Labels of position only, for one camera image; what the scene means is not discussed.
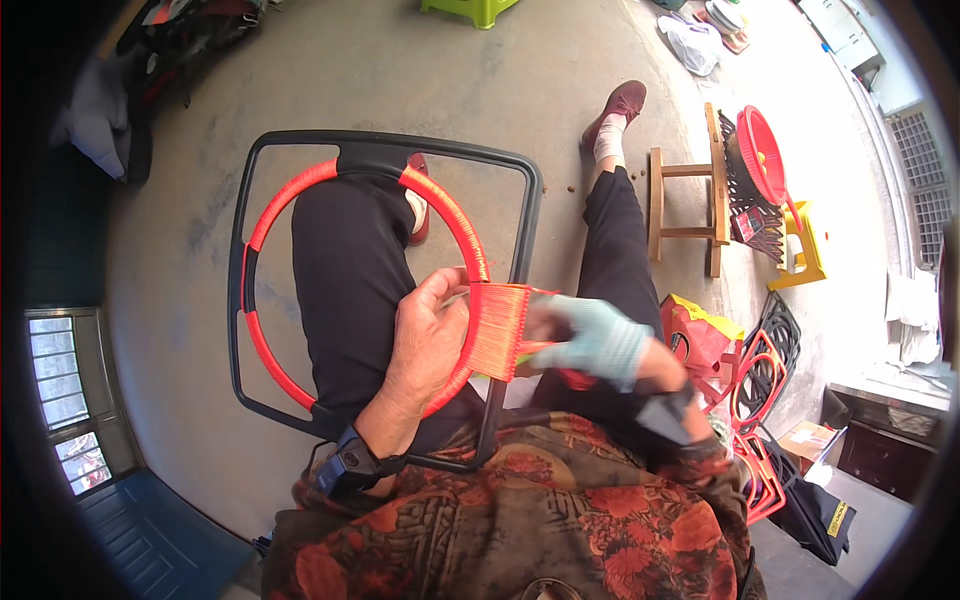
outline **hand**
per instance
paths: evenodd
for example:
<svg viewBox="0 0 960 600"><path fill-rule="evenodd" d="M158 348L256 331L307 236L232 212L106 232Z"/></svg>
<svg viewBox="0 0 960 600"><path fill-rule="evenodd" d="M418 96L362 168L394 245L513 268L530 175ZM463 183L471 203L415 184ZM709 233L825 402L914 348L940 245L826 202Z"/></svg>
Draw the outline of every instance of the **hand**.
<svg viewBox="0 0 960 600"><path fill-rule="evenodd" d="M468 289L466 268L440 269L396 308L394 354L383 389L418 418L460 358L469 325L468 304L463 298L446 307L444 303Z"/></svg>
<svg viewBox="0 0 960 600"><path fill-rule="evenodd" d="M586 372L610 381L624 394L634 388L654 337L653 327L631 321L605 300L562 295L530 309L528 324L532 329L551 321L555 328L566 322L573 337L534 354L534 367Z"/></svg>

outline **left hand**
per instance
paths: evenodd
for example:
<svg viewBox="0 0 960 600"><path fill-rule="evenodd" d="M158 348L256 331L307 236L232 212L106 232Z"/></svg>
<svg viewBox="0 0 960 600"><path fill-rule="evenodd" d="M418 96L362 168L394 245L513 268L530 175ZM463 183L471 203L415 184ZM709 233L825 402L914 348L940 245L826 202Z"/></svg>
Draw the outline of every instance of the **left hand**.
<svg viewBox="0 0 960 600"><path fill-rule="evenodd" d="M440 269L408 294L396 308L394 354L384 390L422 415L460 358L469 325L467 301L450 298L469 290L467 269Z"/></svg>

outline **red plastic basket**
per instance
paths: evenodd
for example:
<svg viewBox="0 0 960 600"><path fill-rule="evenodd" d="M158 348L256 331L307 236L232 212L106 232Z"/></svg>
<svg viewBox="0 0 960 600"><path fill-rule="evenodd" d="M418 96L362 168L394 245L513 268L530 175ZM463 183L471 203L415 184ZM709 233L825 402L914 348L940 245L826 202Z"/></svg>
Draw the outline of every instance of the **red plastic basket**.
<svg viewBox="0 0 960 600"><path fill-rule="evenodd" d="M747 105L736 116L736 139L740 143L743 162L747 165L756 189L771 204L786 204L793 213L797 231L803 231L804 224L797 214L797 207L793 205L790 193L786 190L786 173L783 170L783 157L780 155L777 139L756 107ZM757 153L763 153L762 163Z"/></svg>

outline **white plastic bag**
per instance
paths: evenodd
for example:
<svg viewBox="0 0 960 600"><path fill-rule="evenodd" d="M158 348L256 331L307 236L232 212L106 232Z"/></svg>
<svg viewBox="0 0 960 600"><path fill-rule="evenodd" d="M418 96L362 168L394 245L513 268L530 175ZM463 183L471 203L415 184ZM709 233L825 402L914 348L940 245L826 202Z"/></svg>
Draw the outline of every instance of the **white plastic bag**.
<svg viewBox="0 0 960 600"><path fill-rule="evenodd" d="M708 23L691 24L679 16L663 15L657 25L664 32L677 58L686 69L701 77L708 75L720 60L723 40L720 32Z"/></svg>

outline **sleeve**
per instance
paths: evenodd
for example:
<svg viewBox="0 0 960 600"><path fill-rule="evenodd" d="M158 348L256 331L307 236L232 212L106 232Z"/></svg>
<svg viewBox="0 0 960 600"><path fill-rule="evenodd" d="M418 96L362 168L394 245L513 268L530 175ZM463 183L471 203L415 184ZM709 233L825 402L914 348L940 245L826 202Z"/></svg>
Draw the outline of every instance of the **sleeve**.
<svg viewBox="0 0 960 600"><path fill-rule="evenodd" d="M766 587L754 565L747 529L747 502L740 491L740 473L717 438L675 449L663 456L656 474L696 493L710 505L730 547L739 598L766 598Z"/></svg>

